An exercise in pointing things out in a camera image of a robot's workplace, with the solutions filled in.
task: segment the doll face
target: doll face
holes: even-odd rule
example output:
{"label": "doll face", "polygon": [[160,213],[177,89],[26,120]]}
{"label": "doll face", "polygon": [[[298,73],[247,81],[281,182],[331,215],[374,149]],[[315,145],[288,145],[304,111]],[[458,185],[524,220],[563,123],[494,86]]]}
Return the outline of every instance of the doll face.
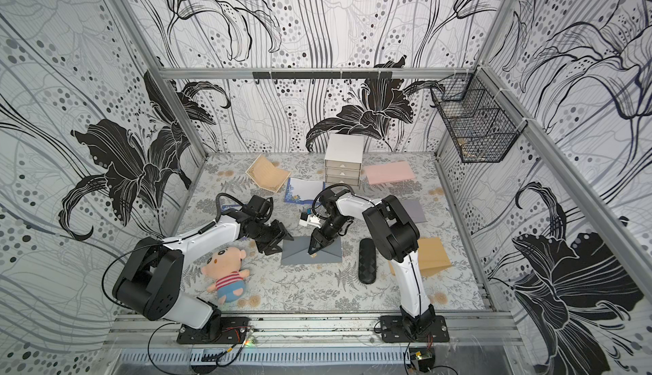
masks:
{"label": "doll face", "polygon": [[246,255],[247,251],[238,248],[222,249],[208,259],[206,266],[201,268],[201,272],[211,279],[221,279],[227,274],[240,271],[242,259]]}

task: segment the white drawer unit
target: white drawer unit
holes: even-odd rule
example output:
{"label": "white drawer unit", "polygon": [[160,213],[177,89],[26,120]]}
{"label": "white drawer unit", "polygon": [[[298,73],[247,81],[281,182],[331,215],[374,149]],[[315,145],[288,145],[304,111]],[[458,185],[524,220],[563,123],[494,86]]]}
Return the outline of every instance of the white drawer unit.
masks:
{"label": "white drawer unit", "polygon": [[363,149],[363,136],[330,135],[324,155],[326,182],[359,186]]}
{"label": "white drawer unit", "polygon": [[330,168],[326,167],[326,175],[337,175],[338,177],[360,177],[360,170],[346,169],[346,168]]}

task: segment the blue pants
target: blue pants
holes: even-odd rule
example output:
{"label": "blue pants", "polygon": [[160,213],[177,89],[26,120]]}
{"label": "blue pants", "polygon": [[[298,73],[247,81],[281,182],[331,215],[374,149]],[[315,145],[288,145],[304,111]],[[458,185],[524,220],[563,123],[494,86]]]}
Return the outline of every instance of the blue pants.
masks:
{"label": "blue pants", "polygon": [[226,300],[224,303],[231,303],[232,301],[238,300],[242,295],[236,296],[233,294],[235,290],[242,289],[242,294],[245,294],[245,285],[244,281],[237,281],[235,283],[227,284],[226,286],[217,289],[217,298],[221,298],[222,296],[226,296]]}

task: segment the brown envelope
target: brown envelope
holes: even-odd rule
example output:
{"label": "brown envelope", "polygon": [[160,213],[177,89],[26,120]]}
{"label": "brown envelope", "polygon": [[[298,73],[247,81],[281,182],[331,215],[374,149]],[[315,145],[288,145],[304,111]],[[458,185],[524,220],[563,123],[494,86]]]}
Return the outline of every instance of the brown envelope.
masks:
{"label": "brown envelope", "polygon": [[[451,260],[446,255],[441,239],[431,237],[419,240],[419,270],[421,270],[421,276],[430,277],[451,266]],[[395,275],[391,264],[389,269]]]}
{"label": "brown envelope", "polygon": [[265,156],[260,155],[249,166],[247,175],[262,189],[278,192],[285,185],[290,172],[275,167]]}

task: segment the floral tablecloth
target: floral tablecloth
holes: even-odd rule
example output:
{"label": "floral tablecloth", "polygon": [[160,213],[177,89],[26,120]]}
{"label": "floral tablecloth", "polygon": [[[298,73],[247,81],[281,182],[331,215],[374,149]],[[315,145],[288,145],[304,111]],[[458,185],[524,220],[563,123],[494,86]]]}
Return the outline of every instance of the floral tablecloth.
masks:
{"label": "floral tablecloth", "polygon": [[[272,192],[259,188],[245,171],[258,154],[218,154],[208,158],[196,190],[183,216],[179,232],[199,227],[215,217],[215,196],[228,192],[247,202],[251,195],[269,197]],[[271,153],[266,155],[278,167],[291,171],[291,176],[306,180],[323,180],[323,154]],[[439,178],[430,154],[421,153],[365,153],[364,165],[406,160],[417,176],[411,181],[369,185],[363,174],[357,193],[369,198],[383,198],[393,194],[399,199],[416,198],[424,208],[428,222],[417,224],[421,237],[439,237],[452,267],[424,279],[424,287],[436,310],[473,310],[484,308],[475,276],[466,251],[448,210]],[[273,219],[279,219],[293,236],[309,236],[312,227],[302,227],[298,217],[307,206],[283,201],[285,187],[273,194]],[[251,271],[247,290],[239,300],[224,305],[224,311],[256,312],[354,312],[396,311],[400,295],[396,280],[389,271],[388,262],[377,254],[378,276],[373,284],[358,280],[359,241],[369,237],[361,220],[356,220],[342,238],[342,263],[281,266],[281,253],[271,256],[259,254],[253,240],[236,240],[224,247],[245,249],[247,258],[243,269]],[[200,257],[183,273],[182,287],[188,293],[215,302],[214,294],[206,292],[210,279],[203,276],[200,267],[206,263]]]}

